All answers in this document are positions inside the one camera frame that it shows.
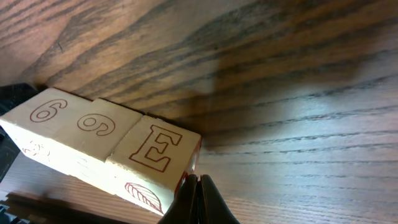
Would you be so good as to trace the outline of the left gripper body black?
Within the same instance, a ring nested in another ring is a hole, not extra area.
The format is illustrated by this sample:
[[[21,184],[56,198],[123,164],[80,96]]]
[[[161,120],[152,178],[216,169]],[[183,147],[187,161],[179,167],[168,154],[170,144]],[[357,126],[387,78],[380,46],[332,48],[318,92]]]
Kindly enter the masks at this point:
[[[37,90],[26,83],[6,85],[1,87],[1,116],[29,100],[37,94]],[[11,138],[16,125],[12,121],[1,118],[1,181],[18,156],[20,149]],[[1,203],[1,224],[28,224],[30,220],[19,218],[9,213],[9,207]]]

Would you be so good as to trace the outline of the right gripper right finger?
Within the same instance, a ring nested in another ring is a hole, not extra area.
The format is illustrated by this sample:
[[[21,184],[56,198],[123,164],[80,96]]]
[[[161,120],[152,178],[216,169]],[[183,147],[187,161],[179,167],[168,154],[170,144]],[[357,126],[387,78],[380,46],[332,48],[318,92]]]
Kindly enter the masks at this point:
[[[198,218],[200,224],[240,224],[207,174],[199,181]]]

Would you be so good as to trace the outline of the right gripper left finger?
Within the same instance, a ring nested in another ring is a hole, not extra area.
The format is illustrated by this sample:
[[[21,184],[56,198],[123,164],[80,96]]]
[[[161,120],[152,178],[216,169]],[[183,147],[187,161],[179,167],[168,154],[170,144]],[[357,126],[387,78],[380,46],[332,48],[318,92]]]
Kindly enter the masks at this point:
[[[198,224],[198,177],[190,174],[158,224]]]

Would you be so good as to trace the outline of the white block red side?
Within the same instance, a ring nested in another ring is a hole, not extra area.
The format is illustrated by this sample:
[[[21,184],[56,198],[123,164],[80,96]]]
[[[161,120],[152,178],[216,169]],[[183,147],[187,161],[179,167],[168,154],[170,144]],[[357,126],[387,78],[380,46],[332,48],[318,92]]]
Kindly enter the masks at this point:
[[[25,156],[70,175],[72,170],[67,167],[70,157],[57,148],[52,137],[90,103],[90,100],[49,88],[1,118],[16,125],[11,138]]]

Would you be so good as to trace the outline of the white block leaf drawing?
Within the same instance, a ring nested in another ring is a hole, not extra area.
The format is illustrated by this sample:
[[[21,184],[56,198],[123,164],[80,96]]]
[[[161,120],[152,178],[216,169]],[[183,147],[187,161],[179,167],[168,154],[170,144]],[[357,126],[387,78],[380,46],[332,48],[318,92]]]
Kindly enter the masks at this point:
[[[143,116],[106,159],[115,194],[160,216],[195,170],[201,136]]]

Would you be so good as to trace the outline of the yellow top block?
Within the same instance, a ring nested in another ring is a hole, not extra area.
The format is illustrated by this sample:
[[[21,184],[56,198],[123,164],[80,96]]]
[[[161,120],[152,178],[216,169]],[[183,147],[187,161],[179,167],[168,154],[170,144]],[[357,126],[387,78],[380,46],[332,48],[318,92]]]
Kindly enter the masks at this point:
[[[72,176],[114,194],[114,180],[105,161],[142,113],[97,99],[79,111],[54,136],[69,155]]]

